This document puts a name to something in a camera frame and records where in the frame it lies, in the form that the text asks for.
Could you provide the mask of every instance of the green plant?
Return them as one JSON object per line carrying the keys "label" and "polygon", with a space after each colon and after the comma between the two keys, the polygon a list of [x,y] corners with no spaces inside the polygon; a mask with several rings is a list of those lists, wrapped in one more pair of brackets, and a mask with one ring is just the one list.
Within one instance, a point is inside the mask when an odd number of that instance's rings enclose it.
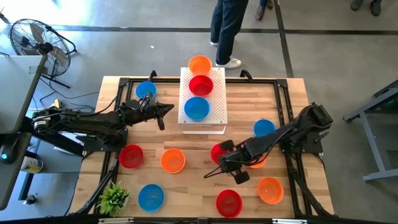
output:
{"label": "green plant", "polygon": [[118,184],[111,182],[111,187],[105,189],[104,193],[99,196],[100,203],[98,206],[101,214],[115,216],[124,209],[124,202],[130,196],[130,193],[127,192],[127,189],[122,189],[119,184],[120,182]]}

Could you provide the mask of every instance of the gray floor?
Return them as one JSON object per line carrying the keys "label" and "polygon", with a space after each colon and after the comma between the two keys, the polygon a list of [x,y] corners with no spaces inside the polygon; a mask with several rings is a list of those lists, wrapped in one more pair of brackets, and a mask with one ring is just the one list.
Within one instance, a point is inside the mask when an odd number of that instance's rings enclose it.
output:
{"label": "gray floor", "polygon": [[[369,2],[358,12],[349,9],[349,0],[281,0],[286,29],[398,30],[398,2],[383,0],[382,14],[373,17]],[[42,7],[36,1],[24,1],[26,8]],[[275,29],[275,10],[267,11],[262,22],[254,20],[258,1],[250,0],[243,28]],[[13,1],[3,11],[11,20],[31,17],[49,24],[112,27],[208,28],[215,0],[117,0],[117,1],[45,1],[48,13],[20,10]],[[61,32],[76,43],[79,53],[69,70],[59,77],[73,88],[54,85],[67,96],[77,96],[100,89],[104,75],[179,75],[179,68],[196,54],[215,59],[216,48],[208,44],[209,33],[189,32]],[[321,103],[335,122],[323,140],[326,175],[337,215],[346,218],[398,222],[398,179],[365,184],[362,175],[376,171],[371,149],[362,126],[345,124],[341,117],[356,109],[374,92],[398,78],[398,36],[396,35],[287,35],[287,45],[295,77],[305,79],[308,96]],[[0,30],[0,51],[14,54],[7,31]],[[233,56],[255,77],[286,77],[279,34],[241,33],[236,36]],[[227,73],[238,76],[240,70]],[[39,83],[35,99],[50,93]],[[68,100],[53,95],[44,99],[48,106],[54,99],[95,106],[96,95]],[[46,205],[63,200],[49,209],[39,204],[23,207],[19,218],[60,215],[68,208],[74,182],[63,184],[58,174],[41,174],[44,184],[31,188],[43,192]],[[56,190],[45,179],[60,182]],[[63,192],[65,199],[55,198]],[[10,202],[7,209],[22,207]],[[7,210],[0,220],[13,219]]]}

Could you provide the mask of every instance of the white pegboard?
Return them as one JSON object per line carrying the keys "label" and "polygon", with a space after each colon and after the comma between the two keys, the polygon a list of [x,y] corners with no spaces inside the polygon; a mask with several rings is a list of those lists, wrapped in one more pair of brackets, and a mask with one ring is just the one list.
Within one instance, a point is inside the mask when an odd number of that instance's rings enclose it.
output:
{"label": "white pegboard", "polygon": [[189,90],[193,75],[189,68],[181,68],[180,103],[178,109],[179,124],[227,124],[225,69],[212,68],[208,75],[213,81],[213,91],[206,97],[210,104],[209,115],[201,121],[193,121],[184,112],[185,103],[195,95]]}

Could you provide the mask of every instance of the wooden tabletop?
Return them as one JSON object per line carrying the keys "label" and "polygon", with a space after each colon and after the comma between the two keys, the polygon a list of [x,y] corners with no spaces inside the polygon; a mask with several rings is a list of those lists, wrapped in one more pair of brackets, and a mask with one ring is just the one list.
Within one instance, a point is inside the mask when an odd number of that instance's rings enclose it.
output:
{"label": "wooden tabletop", "polygon": [[[99,93],[97,110],[109,105],[116,96],[121,77],[104,77]],[[308,105],[304,80],[288,78],[290,100],[294,115]],[[118,182],[132,193],[122,216],[130,217],[221,217],[215,201],[225,189],[237,191],[243,200],[243,210],[238,218],[292,218],[292,198],[287,177],[286,162],[278,147],[269,154],[264,167],[250,169],[250,180],[237,185],[227,174],[204,179],[203,176],[216,168],[210,150],[222,141],[232,139],[241,142],[252,137],[252,127],[259,119],[269,119],[277,127],[279,117],[273,86],[270,84],[232,84],[226,86],[228,125],[224,135],[181,134],[178,118],[179,83],[157,83],[156,100],[173,103],[175,108],[165,118],[165,130],[160,131],[156,120],[129,127],[128,144],[137,144],[144,150],[144,162],[137,169],[119,166]],[[137,98],[135,88],[132,98]],[[160,157],[166,149],[179,148],[186,157],[185,167],[178,174],[169,174],[160,166]],[[103,152],[88,156],[81,165],[71,211],[83,206],[94,192],[100,180]],[[308,188],[323,207],[333,213],[328,184],[320,160],[312,154],[303,155]],[[268,205],[257,196],[258,182],[264,177],[275,177],[284,187],[284,197],[277,205]],[[158,184],[165,192],[165,202],[160,210],[147,213],[140,209],[137,196],[147,184]],[[304,210],[301,190],[297,191],[300,208]]]}

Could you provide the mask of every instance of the red bowl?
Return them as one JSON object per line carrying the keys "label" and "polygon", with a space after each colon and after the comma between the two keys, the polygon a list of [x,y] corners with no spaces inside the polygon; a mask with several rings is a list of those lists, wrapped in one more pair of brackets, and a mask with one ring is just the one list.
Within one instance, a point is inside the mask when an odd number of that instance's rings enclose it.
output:
{"label": "red bowl", "polygon": [[225,218],[235,218],[242,211],[242,198],[233,190],[223,190],[217,196],[216,207]]}
{"label": "red bowl", "polygon": [[213,81],[205,75],[197,75],[189,82],[189,89],[195,96],[207,97],[213,90]]}
{"label": "red bowl", "polygon": [[227,154],[228,151],[222,151],[221,150],[221,145],[217,144],[214,145],[213,148],[211,149],[210,155],[211,155],[211,159],[217,164],[220,164],[220,156]]}
{"label": "red bowl", "polygon": [[136,168],[144,160],[144,152],[137,145],[128,145],[119,154],[119,162],[125,168]]}

